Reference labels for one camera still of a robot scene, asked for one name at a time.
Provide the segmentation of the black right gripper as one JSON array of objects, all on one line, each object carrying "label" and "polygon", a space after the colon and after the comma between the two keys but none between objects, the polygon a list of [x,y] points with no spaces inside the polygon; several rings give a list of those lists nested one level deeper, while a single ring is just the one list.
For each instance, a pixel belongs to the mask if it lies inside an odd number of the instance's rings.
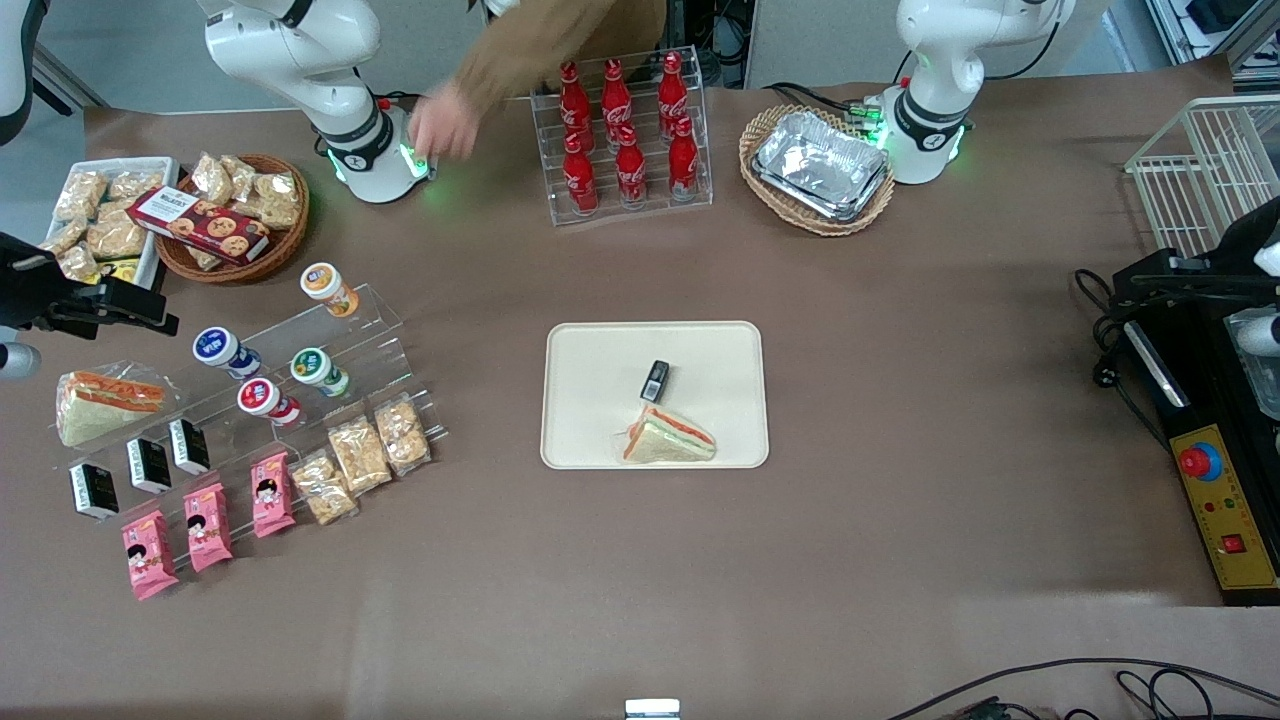
[{"label": "black right gripper", "polygon": [[[180,319],[166,310],[166,296],[129,281],[102,278],[79,288],[56,258],[1,233],[1,324],[15,331],[46,331],[93,341],[100,325],[123,324],[177,337]],[[76,307],[67,307],[76,300]]]}]

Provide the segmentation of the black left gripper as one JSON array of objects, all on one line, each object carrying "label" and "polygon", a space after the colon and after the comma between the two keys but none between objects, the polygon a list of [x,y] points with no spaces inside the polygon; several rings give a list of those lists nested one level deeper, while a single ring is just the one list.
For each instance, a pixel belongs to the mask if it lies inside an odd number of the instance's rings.
[{"label": "black left gripper", "polygon": [[[1233,222],[1219,245],[1199,258],[1178,250],[1157,250],[1114,274],[1114,306],[1152,304],[1239,304],[1274,301],[1277,270],[1254,261],[1263,249],[1277,246],[1279,196]],[[1210,275],[1206,273],[1206,261]]]}]

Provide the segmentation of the person right hand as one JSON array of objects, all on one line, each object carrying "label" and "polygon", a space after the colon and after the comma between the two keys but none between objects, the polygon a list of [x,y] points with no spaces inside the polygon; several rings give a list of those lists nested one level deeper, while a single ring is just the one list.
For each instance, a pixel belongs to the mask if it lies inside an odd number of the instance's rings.
[{"label": "person right hand", "polygon": [[410,118],[410,142],[419,159],[465,160],[474,152],[483,114],[453,79],[424,95]]}]

